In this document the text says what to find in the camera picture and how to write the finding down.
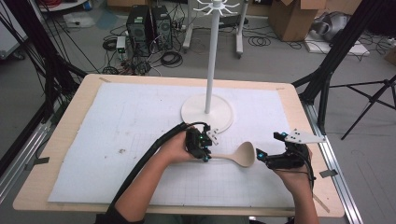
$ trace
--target tripod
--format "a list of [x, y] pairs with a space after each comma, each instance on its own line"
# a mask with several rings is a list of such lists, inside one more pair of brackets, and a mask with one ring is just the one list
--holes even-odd
[[[367, 97], [369, 99], [369, 105], [364, 109], [364, 111], [361, 113], [361, 115], [358, 117], [358, 119], [355, 121], [355, 123], [352, 124], [352, 126], [348, 129], [348, 131], [344, 134], [344, 136], [341, 138], [341, 140], [344, 140], [347, 135], [352, 131], [352, 129], [358, 124], [358, 122], [363, 118], [363, 116], [369, 111], [369, 109], [375, 104], [375, 103], [380, 103], [381, 105], [385, 105], [389, 108], [392, 108], [396, 110], [396, 93], [395, 93], [395, 80], [396, 80], [396, 75], [391, 78], [390, 80], [384, 79], [382, 81], [374, 81], [374, 82], [362, 82], [362, 83], [355, 83], [355, 84], [346, 84], [346, 85], [338, 85], [338, 86], [330, 86], [330, 88], [337, 88], [337, 87], [348, 87], [352, 89], [353, 91]], [[379, 89], [373, 96], [366, 94], [362, 91], [359, 91], [354, 88], [354, 86], [362, 86], [362, 85], [371, 85], [371, 84], [380, 84], [383, 83], [384, 86]], [[394, 105], [389, 105], [383, 101], [378, 100], [379, 97], [381, 97], [382, 93], [384, 93], [389, 87], [392, 89], [392, 94], [393, 94], [393, 104]]]

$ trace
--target black sleeve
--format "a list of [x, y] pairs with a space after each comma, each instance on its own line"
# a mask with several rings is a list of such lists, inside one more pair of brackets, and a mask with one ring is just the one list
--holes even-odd
[[94, 224], [143, 224], [144, 222], [144, 220], [129, 222], [112, 206], [105, 214], [97, 214]]
[[290, 221], [288, 221], [286, 224], [294, 224], [294, 218], [292, 218]]

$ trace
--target computer tower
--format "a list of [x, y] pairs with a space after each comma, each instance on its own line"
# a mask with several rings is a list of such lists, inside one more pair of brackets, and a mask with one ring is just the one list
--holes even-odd
[[146, 5], [132, 6], [126, 22], [126, 28], [131, 40], [134, 57], [148, 57], [150, 55], [150, 44], [154, 37], [149, 7]]
[[166, 6], [154, 6], [151, 8], [151, 13], [158, 49], [171, 49], [172, 23]]

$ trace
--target wooden table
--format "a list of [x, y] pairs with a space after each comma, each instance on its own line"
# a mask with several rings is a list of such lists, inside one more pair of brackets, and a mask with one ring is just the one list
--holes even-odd
[[[123, 77], [109, 75], [88, 75], [84, 78], [75, 97], [64, 113], [61, 121], [48, 141], [41, 157], [50, 157], [49, 163], [34, 167], [14, 201], [17, 210], [36, 211], [85, 211], [105, 212], [107, 204], [95, 203], [49, 203], [48, 197], [67, 150], [73, 143], [79, 126], [85, 118], [96, 93], [104, 82], [135, 83], [152, 85], [178, 85], [204, 87], [205, 79], [173, 77]], [[312, 133], [306, 114], [294, 87], [285, 83], [248, 82], [231, 80], [214, 80], [214, 87], [239, 88], [277, 91], [290, 127]], [[319, 172], [327, 170], [317, 144], [308, 145], [313, 152], [312, 166], [317, 180], [314, 188], [315, 204], [320, 217], [341, 217], [344, 208], [330, 177], [322, 178]], [[293, 209], [289, 208], [250, 208], [250, 207], [202, 207], [202, 206], [151, 206], [149, 213], [166, 214], [206, 214], [206, 215], [245, 215], [290, 217]]]

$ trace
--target cardboard box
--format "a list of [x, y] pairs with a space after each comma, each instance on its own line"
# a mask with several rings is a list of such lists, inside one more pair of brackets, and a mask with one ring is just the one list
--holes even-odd
[[396, 47], [390, 50], [387, 56], [385, 56], [385, 60], [396, 66]]
[[253, 4], [253, 1], [254, 0], [248, 0], [247, 15], [267, 17], [271, 6]]
[[348, 15], [352, 15], [356, 8], [358, 8], [361, 0], [327, 0], [326, 7], [318, 11], [318, 16], [324, 12], [344, 12]]
[[107, 0], [107, 6], [112, 9], [130, 10], [133, 5], [148, 5], [151, 7], [151, 0]]
[[280, 0], [270, 8], [268, 23], [283, 41], [303, 41], [326, 0]]

